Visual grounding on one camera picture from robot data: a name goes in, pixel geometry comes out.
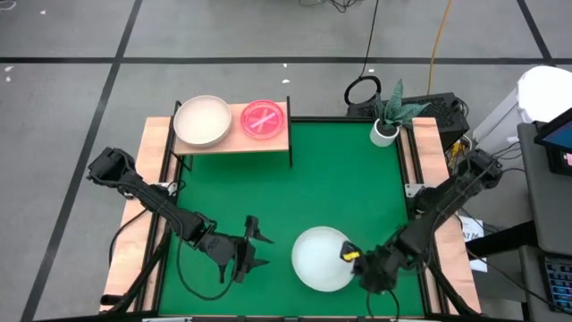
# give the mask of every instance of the green tabletop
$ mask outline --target green tabletop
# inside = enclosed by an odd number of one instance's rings
[[[244,234],[247,215],[257,216],[264,236],[253,241],[257,258],[271,261],[234,284],[218,301],[188,293],[176,269],[173,236],[159,305],[162,315],[365,316],[366,291],[358,279],[337,292],[317,292],[296,276],[290,261],[296,238],[314,226],[342,231],[363,250],[383,244],[407,213],[395,146],[378,148],[369,123],[293,123],[294,166],[287,152],[195,156],[179,206],[218,222],[218,232]],[[218,294],[218,269],[205,254],[183,244],[182,273],[207,296]],[[227,267],[227,278],[232,263]],[[401,272],[395,290],[401,315],[423,315],[417,275]],[[391,296],[372,295],[375,315],[396,313]]]

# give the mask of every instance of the wooden table edge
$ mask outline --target wooden table edge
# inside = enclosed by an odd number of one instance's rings
[[[170,117],[148,117],[139,145],[136,167],[138,172],[147,182],[157,182],[161,170],[167,134],[169,131]],[[416,139],[417,155],[421,165],[421,172],[425,183],[439,184],[449,177],[442,145],[433,118],[416,118],[413,122]],[[404,161],[410,182],[415,182],[414,166],[408,143],[408,135],[405,130],[401,131],[401,146],[404,152]],[[172,158],[169,168],[169,181],[174,175],[175,161]],[[122,224],[135,216],[142,209],[136,200],[128,200],[123,210]],[[141,270],[143,252],[146,248],[147,237],[150,227],[150,217],[141,218],[132,227],[126,230],[117,240],[114,250],[114,261],[110,266],[105,294],[123,294],[129,288],[135,276]],[[164,221],[159,225],[156,245],[164,229]],[[447,221],[435,234],[437,252],[441,262],[442,271],[450,280],[457,292],[465,299],[467,304],[480,312],[480,303],[476,294],[475,281],[467,257],[467,249],[463,240],[461,226],[455,218]],[[156,278],[157,267],[147,281],[147,292],[143,309],[151,309]],[[433,276],[428,271],[425,273],[430,307],[433,313],[440,313],[439,296]],[[109,306],[101,306],[100,310],[109,309]],[[449,303],[451,313],[456,312]]]

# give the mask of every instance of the green leaves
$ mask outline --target green leaves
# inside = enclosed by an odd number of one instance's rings
[[[411,120],[418,116],[426,107],[431,103],[420,104],[405,104],[403,101],[403,81],[400,80],[395,85],[391,98],[386,105],[382,103],[379,95],[375,98],[375,108],[377,115],[383,120],[383,123],[388,125],[399,126],[403,124],[411,124]]]

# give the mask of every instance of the white bowl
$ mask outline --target white bowl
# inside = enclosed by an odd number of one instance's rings
[[[231,129],[232,113],[222,99],[210,95],[191,98],[174,116],[172,127],[179,139],[199,148],[212,147]]]
[[[354,277],[353,262],[340,258],[341,246],[348,241],[340,231],[326,226],[303,232],[292,249],[292,265],[298,278],[321,292],[338,291]]]

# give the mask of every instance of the wooden shelf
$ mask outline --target wooden shelf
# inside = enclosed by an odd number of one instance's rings
[[[229,104],[232,112],[232,124],[226,137],[215,146],[210,148],[197,148],[180,140],[175,135],[173,152],[179,156],[218,154],[218,153],[246,153],[246,152],[271,152],[289,150],[289,130],[290,118],[288,104],[286,102],[276,102],[284,113],[286,123],[280,133],[271,139],[258,140],[249,137],[240,125],[240,116],[248,104]]]

